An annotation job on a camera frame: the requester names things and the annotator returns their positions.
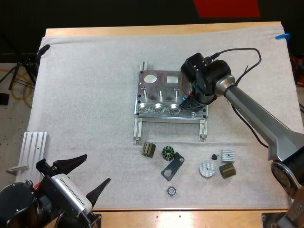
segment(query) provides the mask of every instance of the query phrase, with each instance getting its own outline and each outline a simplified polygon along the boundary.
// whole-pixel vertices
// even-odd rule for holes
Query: green gear
[[[173,147],[170,146],[165,146],[162,150],[162,157],[166,161],[171,161],[174,158],[174,149]]]

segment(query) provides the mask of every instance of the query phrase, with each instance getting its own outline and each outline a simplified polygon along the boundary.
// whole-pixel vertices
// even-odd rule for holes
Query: small black nut
[[[212,160],[217,160],[217,159],[218,159],[218,156],[217,156],[216,154],[213,154],[213,155],[211,156],[211,159],[212,159]]]

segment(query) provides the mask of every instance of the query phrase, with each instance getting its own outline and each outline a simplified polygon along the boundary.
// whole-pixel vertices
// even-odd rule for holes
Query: black background
[[[289,48],[304,53],[303,0],[259,0],[260,19],[202,19],[192,0],[1,0],[0,30],[22,53],[36,53],[46,28],[281,21]],[[0,39],[0,62],[13,51]]]

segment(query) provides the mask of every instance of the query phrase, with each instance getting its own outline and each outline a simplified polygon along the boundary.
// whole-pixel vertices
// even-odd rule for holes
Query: wooden table
[[[101,27],[101,28],[49,28],[46,36],[96,37],[122,35],[178,35],[216,32],[259,26],[281,25],[280,22],[245,22],[222,24]],[[103,228],[260,228],[261,214],[282,212],[287,209],[95,209],[102,214]]]

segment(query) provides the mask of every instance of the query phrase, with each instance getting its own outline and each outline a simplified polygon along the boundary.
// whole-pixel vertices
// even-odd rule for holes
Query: metal screw
[[[271,223],[270,227],[271,228],[277,228],[276,223]]]

